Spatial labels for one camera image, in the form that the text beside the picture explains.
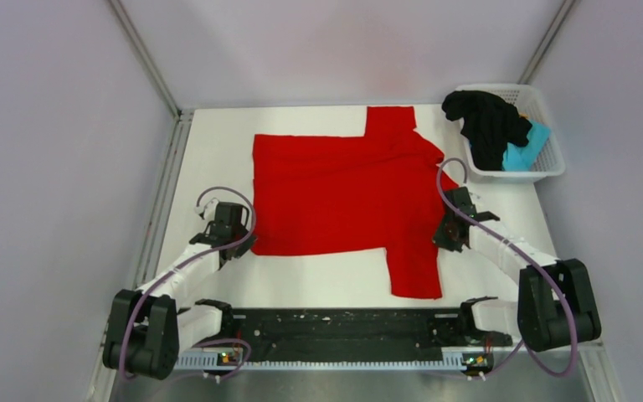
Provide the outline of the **red t-shirt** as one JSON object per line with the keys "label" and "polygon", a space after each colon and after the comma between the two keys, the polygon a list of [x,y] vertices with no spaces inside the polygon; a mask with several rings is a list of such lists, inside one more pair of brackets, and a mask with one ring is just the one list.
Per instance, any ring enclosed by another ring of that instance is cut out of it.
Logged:
{"label": "red t-shirt", "polygon": [[393,295],[442,297],[438,187],[456,183],[413,107],[370,106],[360,137],[259,133],[252,158],[257,255],[382,249]]}

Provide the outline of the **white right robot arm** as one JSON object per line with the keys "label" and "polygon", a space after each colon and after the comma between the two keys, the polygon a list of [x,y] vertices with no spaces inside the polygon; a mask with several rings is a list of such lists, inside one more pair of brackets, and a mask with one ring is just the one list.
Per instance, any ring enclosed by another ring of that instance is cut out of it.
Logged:
{"label": "white right robot arm", "polygon": [[465,187],[442,192],[445,215],[433,242],[443,250],[472,250],[517,285],[517,300],[471,298],[460,305],[457,332],[479,345],[499,332],[523,340],[533,352],[597,340],[602,323],[586,265],[560,260],[510,234],[500,218],[480,212]]}

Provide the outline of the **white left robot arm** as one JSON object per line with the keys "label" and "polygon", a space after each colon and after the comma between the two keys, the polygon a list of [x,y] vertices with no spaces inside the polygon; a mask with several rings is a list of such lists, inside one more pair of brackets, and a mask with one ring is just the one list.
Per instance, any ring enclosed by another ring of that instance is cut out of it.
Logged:
{"label": "white left robot arm", "polygon": [[205,280],[240,258],[256,237],[250,208],[213,199],[200,214],[203,231],[163,272],[135,290],[121,290],[111,303],[102,363],[108,369],[165,379],[181,352],[208,339],[224,346],[234,338],[231,307],[197,295]]}

